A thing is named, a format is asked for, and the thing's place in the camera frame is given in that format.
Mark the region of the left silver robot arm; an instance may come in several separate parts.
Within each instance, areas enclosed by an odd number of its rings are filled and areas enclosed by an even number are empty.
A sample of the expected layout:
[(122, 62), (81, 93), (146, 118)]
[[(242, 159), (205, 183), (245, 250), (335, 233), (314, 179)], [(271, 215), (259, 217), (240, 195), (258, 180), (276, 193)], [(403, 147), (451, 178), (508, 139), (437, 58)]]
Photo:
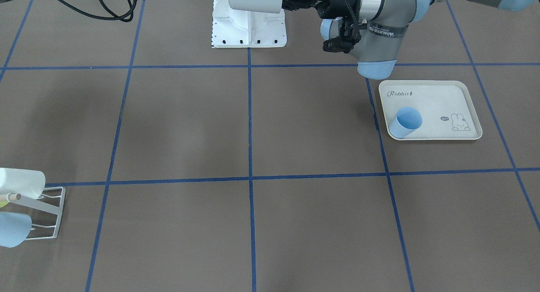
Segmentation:
[[(286, 11), (316, 9), (325, 52), (357, 58), (357, 71), (372, 80), (388, 78), (409, 25), (434, 3), (446, 0), (282, 0)], [(468, 0), (503, 11), (522, 11), (537, 0)]]

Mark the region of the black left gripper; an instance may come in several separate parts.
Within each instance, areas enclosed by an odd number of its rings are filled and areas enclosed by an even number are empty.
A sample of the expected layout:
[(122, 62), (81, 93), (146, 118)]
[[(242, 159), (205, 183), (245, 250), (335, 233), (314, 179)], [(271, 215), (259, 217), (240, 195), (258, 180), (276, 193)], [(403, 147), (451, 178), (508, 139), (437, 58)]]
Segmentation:
[(299, 11), (300, 9), (315, 8), (321, 19), (359, 17), (360, 0), (282, 0), (282, 9)]

